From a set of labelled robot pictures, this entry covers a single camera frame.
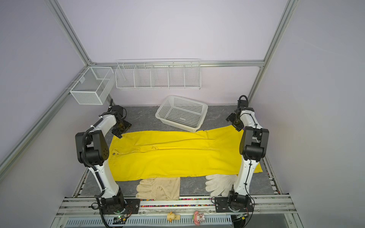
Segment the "yellow trousers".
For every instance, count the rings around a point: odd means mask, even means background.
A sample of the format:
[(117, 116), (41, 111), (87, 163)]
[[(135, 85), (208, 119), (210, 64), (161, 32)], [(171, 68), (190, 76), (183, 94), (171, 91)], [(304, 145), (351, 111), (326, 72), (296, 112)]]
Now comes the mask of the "yellow trousers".
[(140, 131), (114, 137), (109, 167), (115, 181), (238, 174), (243, 131)]

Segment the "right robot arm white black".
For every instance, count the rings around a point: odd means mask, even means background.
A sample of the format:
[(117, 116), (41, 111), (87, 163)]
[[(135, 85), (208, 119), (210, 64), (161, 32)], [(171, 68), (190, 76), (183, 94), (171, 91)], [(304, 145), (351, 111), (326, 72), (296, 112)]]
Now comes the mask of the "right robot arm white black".
[(266, 156), (270, 132), (258, 123), (254, 110), (249, 107), (237, 108), (226, 120), (237, 131), (243, 131), (239, 146), (241, 167), (238, 179), (228, 195), (229, 209), (239, 212), (248, 209), (250, 205), (254, 206), (250, 185), (256, 167)]

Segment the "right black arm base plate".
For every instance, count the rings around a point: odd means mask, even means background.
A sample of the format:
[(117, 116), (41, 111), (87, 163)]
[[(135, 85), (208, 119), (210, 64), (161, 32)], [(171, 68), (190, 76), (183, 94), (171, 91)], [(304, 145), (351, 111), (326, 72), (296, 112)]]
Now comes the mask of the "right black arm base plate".
[(229, 199), (228, 197), (213, 197), (212, 203), (218, 213), (252, 212), (254, 203), (249, 196), (241, 196)]

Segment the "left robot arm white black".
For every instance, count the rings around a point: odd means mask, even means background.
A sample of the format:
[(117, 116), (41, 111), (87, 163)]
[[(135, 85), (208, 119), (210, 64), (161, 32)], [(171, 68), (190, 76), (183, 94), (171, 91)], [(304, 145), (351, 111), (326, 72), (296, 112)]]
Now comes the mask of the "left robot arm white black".
[(122, 138), (131, 124), (118, 111), (104, 112), (86, 131), (75, 135), (78, 161), (91, 171), (100, 193), (95, 195), (102, 214), (125, 213), (127, 203), (109, 167), (109, 146), (105, 135), (111, 130)]

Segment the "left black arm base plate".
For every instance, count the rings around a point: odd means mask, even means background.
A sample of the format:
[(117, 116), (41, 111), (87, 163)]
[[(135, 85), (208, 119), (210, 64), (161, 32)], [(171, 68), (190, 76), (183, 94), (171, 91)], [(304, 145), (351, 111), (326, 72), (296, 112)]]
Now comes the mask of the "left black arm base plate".
[(100, 200), (101, 211), (105, 215), (137, 214), (140, 207), (140, 199), (102, 198)]

